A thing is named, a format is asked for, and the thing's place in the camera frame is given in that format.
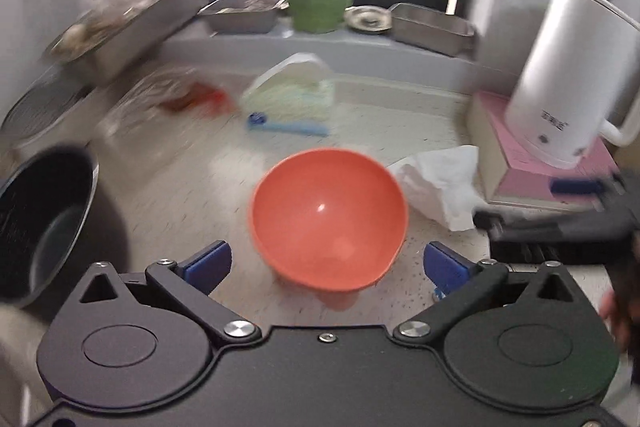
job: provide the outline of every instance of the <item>window sill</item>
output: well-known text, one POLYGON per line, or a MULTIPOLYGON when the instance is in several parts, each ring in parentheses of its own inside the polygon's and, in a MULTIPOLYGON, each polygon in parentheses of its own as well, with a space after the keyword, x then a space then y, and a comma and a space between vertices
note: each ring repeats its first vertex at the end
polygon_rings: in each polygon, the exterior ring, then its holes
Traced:
POLYGON ((509 94, 517 77, 481 66, 469 58, 447 57, 341 28, 327 34, 294 31, 283 19, 268 34, 212 34, 200 20, 162 45, 159 58, 202 64, 219 70, 262 73, 295 53, 313 53, 337 73, 369 76, 471 94, 476 90, 509 94))

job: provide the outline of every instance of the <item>silver screw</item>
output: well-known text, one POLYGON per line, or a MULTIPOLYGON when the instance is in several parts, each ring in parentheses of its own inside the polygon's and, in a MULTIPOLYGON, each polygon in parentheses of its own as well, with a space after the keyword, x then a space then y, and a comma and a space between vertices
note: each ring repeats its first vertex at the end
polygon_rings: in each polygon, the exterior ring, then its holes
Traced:
POLYGON ((431 333, 431 327, 427 323, 421 321, 407 321, 398 326, 401 335, 417 339, 425 337, 431 333))
POLYGON ((332 342, 338 340, 338 337, 336 337, 333 333, 320 333, 318 335, 318 340, 320 342, 324 342, 325 344, 331 344, 332 342))
POLYGON ((249 321, 233 321, 225 326, 225 333, 230 337, 241 339, 248 337, 255 331, 255 325, 249 321))

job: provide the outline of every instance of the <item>bowl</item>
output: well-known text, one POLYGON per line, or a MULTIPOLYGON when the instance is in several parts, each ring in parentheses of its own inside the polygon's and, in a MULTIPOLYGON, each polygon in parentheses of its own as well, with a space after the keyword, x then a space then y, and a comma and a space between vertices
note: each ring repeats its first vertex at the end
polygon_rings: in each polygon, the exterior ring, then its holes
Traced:
POLYGON ((286 158, 257 185, 249 209, 252 239, 264 261, 334 308, 353 303, 349 294, 385 275, 407 225, 406 200, 393 176, 345 149, 286 158))

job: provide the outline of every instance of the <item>electric kettle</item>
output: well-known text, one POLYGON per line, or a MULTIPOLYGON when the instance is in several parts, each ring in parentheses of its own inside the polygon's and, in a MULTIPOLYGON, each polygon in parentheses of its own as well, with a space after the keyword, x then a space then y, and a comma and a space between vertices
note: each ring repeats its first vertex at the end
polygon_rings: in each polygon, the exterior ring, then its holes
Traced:
POLYGON ((607 0, 551 0, 505 113, 513 137, 551 166, 572 169, 598 133, 629 145, 640 95, 620 128, 606 120, 640 45, 640 23, 607 0))

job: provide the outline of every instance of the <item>triangular cutout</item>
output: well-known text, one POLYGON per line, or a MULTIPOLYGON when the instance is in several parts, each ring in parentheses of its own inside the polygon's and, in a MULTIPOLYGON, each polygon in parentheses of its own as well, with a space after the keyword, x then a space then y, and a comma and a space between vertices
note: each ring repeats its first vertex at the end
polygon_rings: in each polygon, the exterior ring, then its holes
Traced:
POLYGON ((545 285, 542 286, 542 290, 538 293, 538 297, 552 301, 574 301, 574 298, 571 296, 571 292, 564 285, 564 282, 560 279, 559 275, 550 275, 546 278, 545 285))
POLYGON ((87 304, 89 302, 111 301, 116 298, 118 298, 116 290, 111 286, 109 278, 105 274, 100 274, 91 281, 80 302, 87 304))

